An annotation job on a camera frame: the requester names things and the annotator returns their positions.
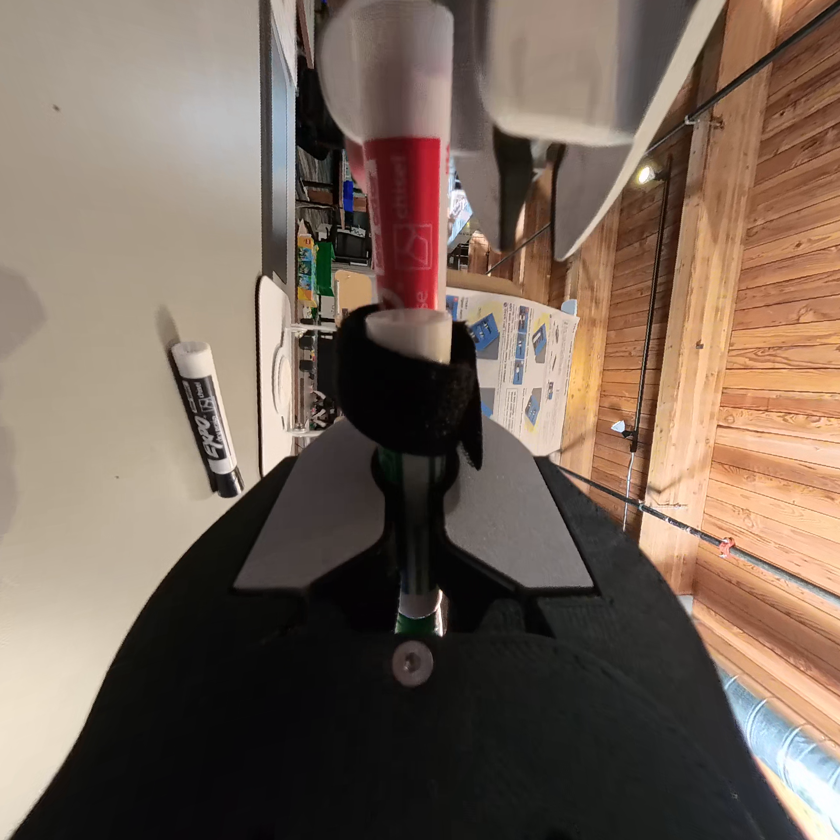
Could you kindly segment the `silver air duct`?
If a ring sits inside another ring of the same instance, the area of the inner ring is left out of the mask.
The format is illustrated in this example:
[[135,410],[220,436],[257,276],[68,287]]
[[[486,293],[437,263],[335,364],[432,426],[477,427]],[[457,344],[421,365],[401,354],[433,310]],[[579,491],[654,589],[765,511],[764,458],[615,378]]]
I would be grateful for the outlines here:
[[839,833],[838,747],[747,676],[716,664],[730,709],[753,756],[829,836]]

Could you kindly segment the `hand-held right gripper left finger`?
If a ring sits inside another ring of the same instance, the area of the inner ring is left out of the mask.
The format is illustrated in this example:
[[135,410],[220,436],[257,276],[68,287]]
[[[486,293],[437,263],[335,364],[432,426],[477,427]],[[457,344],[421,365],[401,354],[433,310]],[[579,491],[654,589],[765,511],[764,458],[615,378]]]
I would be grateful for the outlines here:
[[385,532],[376,444],[338,421],[295,459],[234,582],[238,592],[301,594]]

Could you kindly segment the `red marker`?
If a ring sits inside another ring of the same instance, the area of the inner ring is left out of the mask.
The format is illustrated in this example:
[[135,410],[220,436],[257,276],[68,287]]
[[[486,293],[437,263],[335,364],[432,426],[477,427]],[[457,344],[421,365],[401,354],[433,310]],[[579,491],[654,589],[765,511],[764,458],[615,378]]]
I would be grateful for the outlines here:
[[318,47],[325,104],[360,146],[377,297],[445,307],[452,13],[435,2],[347,2]]

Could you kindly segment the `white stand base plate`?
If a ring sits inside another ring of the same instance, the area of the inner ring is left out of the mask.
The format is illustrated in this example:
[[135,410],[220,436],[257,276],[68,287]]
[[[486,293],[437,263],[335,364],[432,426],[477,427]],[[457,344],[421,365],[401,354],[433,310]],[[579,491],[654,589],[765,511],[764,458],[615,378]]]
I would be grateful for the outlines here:
[[[450,269],[446,309],[476,346],[480,409],[536,456],[561,448],[572,350],[579,319],[518,294],[510,280]],[[304,447],[329,425],[311,419],[332,382],[333,334],[342,317],[374,301],[372,273],[338,269],[322,322],[304,320],[312,289],[298,289],[298,309],[277,280],[257,286],[259,473]]]

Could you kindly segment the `green marker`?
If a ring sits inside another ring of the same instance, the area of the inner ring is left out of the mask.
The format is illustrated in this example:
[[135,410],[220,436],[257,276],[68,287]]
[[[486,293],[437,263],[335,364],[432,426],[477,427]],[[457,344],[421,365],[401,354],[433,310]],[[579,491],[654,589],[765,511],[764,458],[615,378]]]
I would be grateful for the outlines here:
[[[405,357],[450,362],[452,319],[426,308],[386,309],[365,322],[369,339]],[[399,634],[444,633],[442,592],[431,566],[431,490],[445,475],[445,458],[405,455],[378,447],[379,467],[395,499],[393,549],[401,575]]]

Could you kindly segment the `black marker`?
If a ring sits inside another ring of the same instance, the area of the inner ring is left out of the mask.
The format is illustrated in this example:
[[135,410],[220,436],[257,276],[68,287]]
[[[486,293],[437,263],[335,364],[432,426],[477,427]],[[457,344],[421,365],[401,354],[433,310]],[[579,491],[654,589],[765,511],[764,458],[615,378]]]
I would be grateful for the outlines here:
[[175,378],[211,489],[221,498],[245,491],[211,347],[182,341],[170,349]]

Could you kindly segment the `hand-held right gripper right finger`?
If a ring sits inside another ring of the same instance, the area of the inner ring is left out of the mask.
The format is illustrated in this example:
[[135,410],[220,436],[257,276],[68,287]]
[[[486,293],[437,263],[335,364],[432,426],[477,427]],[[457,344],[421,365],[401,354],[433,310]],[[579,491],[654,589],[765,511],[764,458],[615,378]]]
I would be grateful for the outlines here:
[[437,582],[447,598],[594,593],[590,569],[525,447],[490,447],[480,468],[459,454],[442,505]]

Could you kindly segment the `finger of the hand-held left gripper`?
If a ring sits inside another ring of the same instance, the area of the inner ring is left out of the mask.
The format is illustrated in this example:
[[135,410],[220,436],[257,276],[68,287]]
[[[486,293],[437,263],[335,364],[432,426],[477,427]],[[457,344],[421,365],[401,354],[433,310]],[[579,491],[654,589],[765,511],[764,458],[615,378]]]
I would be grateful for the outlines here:
[[480,97],[522,138],[628,145],[655,130],[697,56],[696,2],[487,2]]
[[620,2],[616,93],[623,137],[569,144],[553,181],[553,257],[584,243],[645,157],[718,20],[723,1]]

